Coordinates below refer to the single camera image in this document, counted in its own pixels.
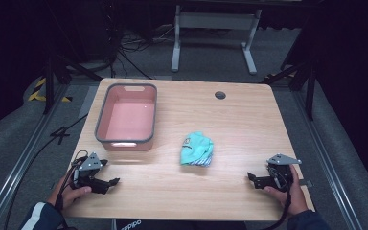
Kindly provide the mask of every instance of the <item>table surface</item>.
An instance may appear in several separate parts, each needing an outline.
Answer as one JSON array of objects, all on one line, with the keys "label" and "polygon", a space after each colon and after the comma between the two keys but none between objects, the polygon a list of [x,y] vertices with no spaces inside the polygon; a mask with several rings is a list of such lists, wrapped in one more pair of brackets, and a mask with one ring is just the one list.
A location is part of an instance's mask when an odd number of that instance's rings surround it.
[{"label": "table surface", "polygon": [[[157,87],[154,143],[149,151],[106,151],[95,127],[109,85],[149,82]],[[217,91],[226,94],[219,100]],[[180,165],[182,143],[194,131],[214,142],[209,167]],[[78,151],[96,152],[108,164],[96,178],[120,182],[106,195],[90,194],[67,217],[116,219],[277,220],[283,208],[254,188],[247,172],[268,176],[277,153],[295,158],[271,88],[263,84],[179,81],[101,81],[85,121]],[[300,168],[296,166],[302,178]],[[303,186],[306,199],[311,198]]]}]

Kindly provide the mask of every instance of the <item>person's hand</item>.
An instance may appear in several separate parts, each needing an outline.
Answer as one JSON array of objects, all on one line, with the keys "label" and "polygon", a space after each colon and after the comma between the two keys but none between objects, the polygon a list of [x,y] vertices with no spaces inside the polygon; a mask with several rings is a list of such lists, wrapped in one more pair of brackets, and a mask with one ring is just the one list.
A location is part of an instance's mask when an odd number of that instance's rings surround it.
[{"label": "person's hand", "polygon": [[[300,187],[300,179],[298,178],[297,171],[295,170],[293,165],[290,165],[289,167],[294,182],[292,183],[291,188],[289,190],[289,193],[291,194],[291,205],[288,208],[288,212],[292,215],[296,215],[308,210],[309,208],[307,206],[304,193]],[[287,199],[287,193],[280,192],[277,189],[270,186],[264,187],[264,190],[268,194],[274,196],[277,200],[279,200],[282,206],[284,207]]]},{"label": "person's hand", "polygon": [[[47,199],[47,202],[51,203],[53,206],[56,206],[56,199],[58,196],[58,192],[61,188],[62,182],[64,181],[65,176],[63,176],[61,178],[61,180],[58,182],[58,184],[56,185],[55,189],[53,190],[52,194],[50,195],[50,197]],[[67,185],[64,189],[64,191],[62,192],[62,200],[63,200],[63,204],[62,204],[62,208],[66,209],[67,207],[69,207],[73,201],[76,198],[80,198],[82,196],[85,196],[86,194],[91,193],[91,187],[89,186],[85,186],[85,187],[81,187],[78,188],[76,190],[73,190],[69,185]]]}]

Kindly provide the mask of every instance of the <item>plastic tray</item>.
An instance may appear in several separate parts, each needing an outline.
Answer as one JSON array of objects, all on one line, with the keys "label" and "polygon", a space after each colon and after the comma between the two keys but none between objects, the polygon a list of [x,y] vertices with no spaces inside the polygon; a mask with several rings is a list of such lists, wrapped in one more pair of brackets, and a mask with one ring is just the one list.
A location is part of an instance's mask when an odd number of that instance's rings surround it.
[{"label": "plastic tray", "polygon": [[157,88],[149,83],[116,83],[106,91],[95,135],[106,150],[152,147]]}]

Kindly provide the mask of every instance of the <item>teal cloth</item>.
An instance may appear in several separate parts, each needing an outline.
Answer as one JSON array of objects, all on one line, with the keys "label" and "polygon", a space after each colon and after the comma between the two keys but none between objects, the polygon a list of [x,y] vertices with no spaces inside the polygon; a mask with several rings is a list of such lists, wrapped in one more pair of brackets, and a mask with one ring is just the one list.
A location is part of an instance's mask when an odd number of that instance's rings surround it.
[{"label": "teal cloth", "polygon": [[187,135],[181,150],[181,165],[209,166],[213,155],[214,143],[202,132]]}]

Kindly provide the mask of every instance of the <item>jacket sleeve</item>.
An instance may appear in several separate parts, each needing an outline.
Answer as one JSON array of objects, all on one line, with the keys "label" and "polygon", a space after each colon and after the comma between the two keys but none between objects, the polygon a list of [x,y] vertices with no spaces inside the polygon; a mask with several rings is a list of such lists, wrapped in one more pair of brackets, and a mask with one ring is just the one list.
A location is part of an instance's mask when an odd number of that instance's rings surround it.
[{"label": "jacket sleeve", "polygon": [[328,230],[325,220],[312,210],[299,213],[288,220],[287,230]]},{"label": "jacket sleeve", "polygon": [[22,222],[22,230],[56,230],[63,223],[62,214],[49,203],[39,202],[32,207]]}]

